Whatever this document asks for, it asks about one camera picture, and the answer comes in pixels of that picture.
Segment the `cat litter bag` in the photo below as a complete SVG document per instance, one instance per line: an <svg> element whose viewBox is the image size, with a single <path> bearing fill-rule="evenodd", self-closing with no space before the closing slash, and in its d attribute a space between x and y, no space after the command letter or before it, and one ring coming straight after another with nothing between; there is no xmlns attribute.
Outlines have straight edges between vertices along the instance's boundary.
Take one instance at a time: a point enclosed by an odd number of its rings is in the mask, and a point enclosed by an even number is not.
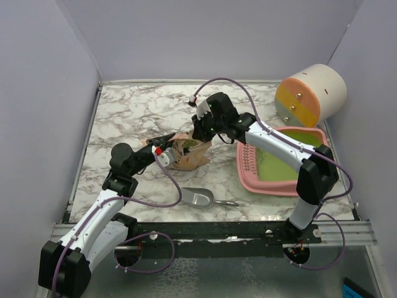
<svg viewBox="0 0 397 298"><path fill-rule="evenodd" d="M212 142L204 143L194 140L192 138L192 133L193 131L176 133L171 147L176 161L165 168L179 171L192 171L210 161L206 153L212 146Z"/></svg>

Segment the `grey metal litter scoop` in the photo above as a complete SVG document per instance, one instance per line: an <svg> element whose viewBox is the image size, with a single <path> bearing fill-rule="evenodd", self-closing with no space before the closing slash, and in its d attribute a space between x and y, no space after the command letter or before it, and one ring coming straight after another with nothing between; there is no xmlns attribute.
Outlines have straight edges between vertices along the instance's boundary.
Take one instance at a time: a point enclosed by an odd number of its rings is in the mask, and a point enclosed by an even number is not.
<svg viewBox="0 0 397 298"><path fill-rule="evenodd" d="M215 196L211 190L206 188L182 187L181 192L181 201L198 209L209 209L213 204L239 207L239 204L236 202L215 199Z"/></svg>

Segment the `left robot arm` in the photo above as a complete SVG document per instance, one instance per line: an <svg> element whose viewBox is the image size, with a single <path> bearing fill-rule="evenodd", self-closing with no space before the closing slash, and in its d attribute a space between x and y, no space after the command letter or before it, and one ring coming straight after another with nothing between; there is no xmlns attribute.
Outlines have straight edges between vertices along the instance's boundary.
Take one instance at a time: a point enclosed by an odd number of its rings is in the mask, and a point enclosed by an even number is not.
<svg viewBox="0 0 397 298"><path fill-rule="evenodd" d="M91 280L94 268L117 244L130 245L137 230L132 224L114 220L138 186L135 175L152 163L165 169L175 158L172 154L174 134L148 139L133 151L127 143L111 150L110 171L102 189L83 218L58 241L47 241L40 252L38 284L53 297L81 297Z"/></svg>

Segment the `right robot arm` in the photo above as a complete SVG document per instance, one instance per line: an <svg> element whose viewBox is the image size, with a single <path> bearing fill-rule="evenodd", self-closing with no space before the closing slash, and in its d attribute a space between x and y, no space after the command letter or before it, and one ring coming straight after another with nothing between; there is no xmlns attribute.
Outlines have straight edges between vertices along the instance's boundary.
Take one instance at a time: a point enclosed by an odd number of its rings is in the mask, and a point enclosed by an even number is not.
<svg viewBox="0 0 397 298"><path fill-rule="evenodd" d="M214 136L226 135L231 142L260 148L295 170L299 200L287 219L285 236L293 243L304 239L320 203L339 179L331 149L326 145L314 147L298 142L272 129L253 114L240 114L223 92L201 102L192 97L188 104L196 109L192 116L193 139L210 142Z"/></svg>

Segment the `pink litter box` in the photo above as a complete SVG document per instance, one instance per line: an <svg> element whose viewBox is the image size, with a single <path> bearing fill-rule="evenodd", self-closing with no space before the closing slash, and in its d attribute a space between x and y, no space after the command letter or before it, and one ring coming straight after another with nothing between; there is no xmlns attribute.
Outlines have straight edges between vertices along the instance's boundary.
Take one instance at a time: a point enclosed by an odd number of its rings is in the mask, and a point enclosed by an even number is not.
<svg viewBox="0 0 397 298"><path fill-rule="evenodd" d="M277 127L286 136L318 147L327 145L326 134L317 128ZM271 196L296 197L298 173L274 155L242 143L237 144L236 164L241 184L248 191Z"/></svg>

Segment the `cylindrical drawer cabinet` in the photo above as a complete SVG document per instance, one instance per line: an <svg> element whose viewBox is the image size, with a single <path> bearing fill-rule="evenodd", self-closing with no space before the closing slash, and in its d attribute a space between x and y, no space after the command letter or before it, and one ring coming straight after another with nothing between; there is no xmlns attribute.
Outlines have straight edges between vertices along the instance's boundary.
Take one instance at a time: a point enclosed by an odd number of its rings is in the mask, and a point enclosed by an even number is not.
<svg viewBox="0 0 397 298"><path fill-rule="evenodd" d="M334 115L347 99L347 86L338 72L314 64L281 81L275 108L287 126L313 128Z"/></svg>

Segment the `black base bar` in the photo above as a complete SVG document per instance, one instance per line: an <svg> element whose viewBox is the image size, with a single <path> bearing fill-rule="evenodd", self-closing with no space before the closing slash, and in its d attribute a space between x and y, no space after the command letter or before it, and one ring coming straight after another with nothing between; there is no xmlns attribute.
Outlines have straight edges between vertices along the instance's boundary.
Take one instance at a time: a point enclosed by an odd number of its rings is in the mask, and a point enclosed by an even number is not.
<svg viewBox="0 0 397 298"><path fill-rule="evenodd" d="M126 258L281 258L284 245L321 241L313 223L299 231L286 221L138 222L122 213L112 221L126 226L132 240L116 249Z"/></svg>

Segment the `blue object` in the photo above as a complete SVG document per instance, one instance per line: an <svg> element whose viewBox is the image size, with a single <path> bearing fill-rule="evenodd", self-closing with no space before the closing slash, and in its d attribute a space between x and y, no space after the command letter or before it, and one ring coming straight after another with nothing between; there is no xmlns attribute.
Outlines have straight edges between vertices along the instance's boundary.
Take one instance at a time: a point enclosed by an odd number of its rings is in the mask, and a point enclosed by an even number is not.
<svg viewBox="0 0 397 298"><path fill-rule="evenodd" d="M343 298L375 298L375 296L349 278L344 278L342 286Z"/></svg>

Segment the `aluminium frame rail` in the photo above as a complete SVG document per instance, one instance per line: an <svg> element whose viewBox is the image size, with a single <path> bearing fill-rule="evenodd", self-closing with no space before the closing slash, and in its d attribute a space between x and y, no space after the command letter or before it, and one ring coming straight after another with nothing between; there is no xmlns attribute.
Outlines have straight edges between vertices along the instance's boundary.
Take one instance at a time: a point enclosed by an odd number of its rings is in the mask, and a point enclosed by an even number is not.
<svg viewBox="0 0 397 298"><path fill-rule="evenodd" d="M376 246L378 241L373 231L372 225L369 221L353 221L353 220L338 220L338 224L341 226L344 238L345 246ZM332 220L319 220L315 224L318 226L320 231L320 243L308 243L305 240L303 246L308 247L319 247L319 246L341 246L342 245L342 233L337 224ZM55 224L53 231L50 236L51 241L57 241L62 236L66 235L74 224Z"/></svg>

